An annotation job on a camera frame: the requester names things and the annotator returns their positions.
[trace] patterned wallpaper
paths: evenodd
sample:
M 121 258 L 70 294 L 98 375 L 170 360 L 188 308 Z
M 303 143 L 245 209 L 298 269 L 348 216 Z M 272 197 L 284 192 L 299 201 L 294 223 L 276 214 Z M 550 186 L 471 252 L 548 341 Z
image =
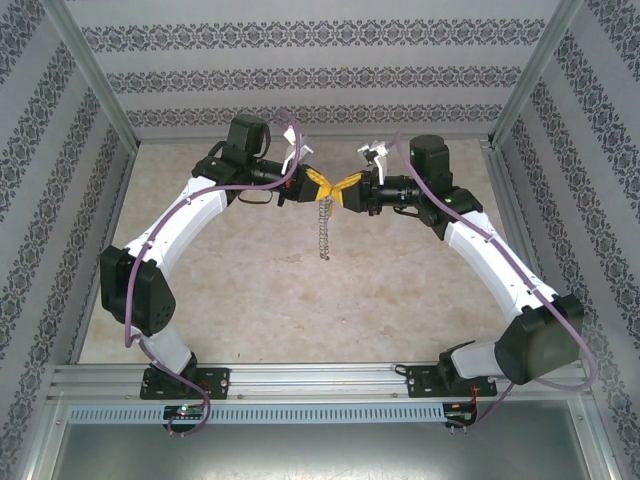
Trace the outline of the patterned wallpaper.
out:
M 69 361 L 129 152 L 37 0 L 0 2 L 0 478 Z
M 585 305 L 596 401 L 640 477 L 640 15 L 587 1 L 501 146 L 545 278 Z
M 286 107 L 309 134 L 488 134 L 558 0 L 69 1 L 138 136 L 226 134 Z

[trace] marble floor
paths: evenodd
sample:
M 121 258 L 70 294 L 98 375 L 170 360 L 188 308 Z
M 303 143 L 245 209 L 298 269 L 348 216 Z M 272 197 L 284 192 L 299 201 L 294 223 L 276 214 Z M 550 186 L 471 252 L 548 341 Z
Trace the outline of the marble floor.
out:
M 475 140 L 448 141 L 456 184 L 502 232 Z M 364 168 L 357 142 L 318 142 L 310 164 L 332 182 Z M 113 244 L 122 247 L 180 193 L 210 145 L 142 145 Z M 285 144 L 267 155 L 283 158 Z M 395 151 L 389 174 L 406 173 Z M 173 322 L 200 362 L 433 361 L 458 343 L 499 336 L 505 322 L 472 269 L 412 218 L 336 207 L 330 257 L 318 255 L 318 204 L 234 202 L 181 257 L 169 283 Z M 95 307 L 82 363 L 147 363 Z

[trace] metal floor panel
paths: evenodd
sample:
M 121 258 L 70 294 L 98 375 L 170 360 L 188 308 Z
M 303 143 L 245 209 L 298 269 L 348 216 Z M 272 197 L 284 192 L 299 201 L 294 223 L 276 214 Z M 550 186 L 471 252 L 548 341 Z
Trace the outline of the metal floor panel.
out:
M 510 402 L 467 435 L 433 423 L 209 425 L 185 439 L 157 425 L 67 426 L 54 478 L 589 478 L 566 402 Z

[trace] black bracket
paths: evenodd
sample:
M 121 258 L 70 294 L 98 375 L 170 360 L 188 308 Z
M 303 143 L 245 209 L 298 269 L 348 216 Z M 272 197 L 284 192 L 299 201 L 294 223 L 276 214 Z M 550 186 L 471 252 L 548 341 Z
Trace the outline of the black bracket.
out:
M 446 428 L 463 428 L 476 423 L 478 419 L 478 405 L 475 402 L 469 403 L 444 403 L 444 416 L 447 418 L 444 426 Z
M 193 383 L 203 388 L 211 400 L 226 400 L 231 370 L 228 368 L 201 368 L 195 372 Z M 147 368 L 140 388 L 142 400 L 198 400 L 197 391 L 183 385 L 155 367 Z
M 194 422 L 199 423 L 202 420 L 204 412 L 204 405 L 167 406 L 162 411 L 162 426 L 168 432 L 185 433 L 194 427 Z
M 474 386 L 478 397 L 495 397 L 498 394 L 495 382 L 490 382 L 489 377 L 459 381 L 447 388 L 437 365 L 396 365 L 395 371 L 407 379 L 409 398 L 471 397 Z

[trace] metal profile bar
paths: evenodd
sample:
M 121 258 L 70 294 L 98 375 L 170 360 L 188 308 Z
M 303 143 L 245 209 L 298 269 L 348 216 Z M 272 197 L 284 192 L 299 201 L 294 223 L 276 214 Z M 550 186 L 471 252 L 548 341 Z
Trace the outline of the metal profile bar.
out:
M 540 75 L 553 56 L 553 52 L 558 46 L 560 39 L 571 24 L 573 17 L 582 5 L 582 0 L 560 0 L 553 15 L 549 19 L 540 41 L 524 68 L 522 75 L 518 79 L 513 93 L 507 100 L 502 113 L 498 117 L 496 126 L 491 132 L 492 144 L 494 146 L 502 144 L 504 138 L 511 130 L 518 115 L 522 111 L 529 94 L 540 79 Z
M 482 136 L 487 135 L 485 132 L 462 132 L 462 133 L 453 133 L 453 132 L 440 132 L 436 131 L 434 126 L 431 125 L 422 125 L 422 126 L 414 126 L 411 125 L 407 127 L 403 124 L 391 124 L 390 127 L 387 128 L 378 128 L 375 132 L 363 132 L 363 133 L 351 133 L 349 131 L 338 132 L 338 131 L 322 131 L 314 128 L 313 124 L 306 124 L 304 126 L 304 133 L 309 137 L 313 137 L 314 141 L 323 141 L 323 142 L 372 142 L 374 140 L 383 140 L 383 139 L 393 139 L 396 135 L 396 132 L 400 130 L 403 137 L 411 138 L 415 135 L 423 135 L 424 133 L 433 133 L 435 135 L 440 135 L 445 140 L 470 140 L 477 139 Z M 188 143 L 188 144 L 209 144 L 213 145 L 219 140 L 226 140 L 227 134 L 221 133 L 219 131 L 212 131 L 211 135 L 200 135 L 200 134 L 185 134 L 179 136 L 163 136 L 162 134 L 153 134 L 153 133 L 145 133 L 144 138 L 142 139 L 142 143 L 145 145 L 166 145 L 173 143 Z M 275 135 L 272 138 L 272 142 L 280 142 L 285 141 L 279 135 Z
M 71 15 L 65 0 L 42 0 L 42 6 L 64 40 L 76 64 L 80 67 L 89 86 L 96 94 L 118 135 L 127 144 L 127 150 L 135 149 L 140 142 L 133 126 L 93 55 L 91 47 Z
M 595 400 L 582 397 L 567 404 L 591 479 L 620 480 L 622 476 Z
M 515 190 L 506 171 L 502 153 L 495 150 L 488 140 L 480 140 L 480 149 L 489 173 L 491 188 L 496 197 L 507 242 L 516 255 L 539 276 L 540 267 L 533 252 L 531 238 L 527 233 Z
M 231 369 L 229 396 L 215 403 L 359 403 L 359 402 L 456 402 L 469 397 L 409 399 L 405 378 L 395 364 L 291 364 L 206 365 Z M 74 365 L 58 367 L 47 401 L 66 404 L 152 404 L 140 400 L 140 383 L 146 365 Z M 566 385 L 584 381 L 579 363 L 558 369 L 545 378 Z M 496 380 L 498 391 L 508 381 Z M 566 400 L 575 393 L 550 389 L 531 382 L 514 389 L 508 400 Z M 492 401 L 480 398 L 479 401 Z
M 21 471 L 21 480 L 49 480 L 53 478 L 55 464 L 64 440 L 70 407 L 62 403 L 45 405 L 27 463 Z

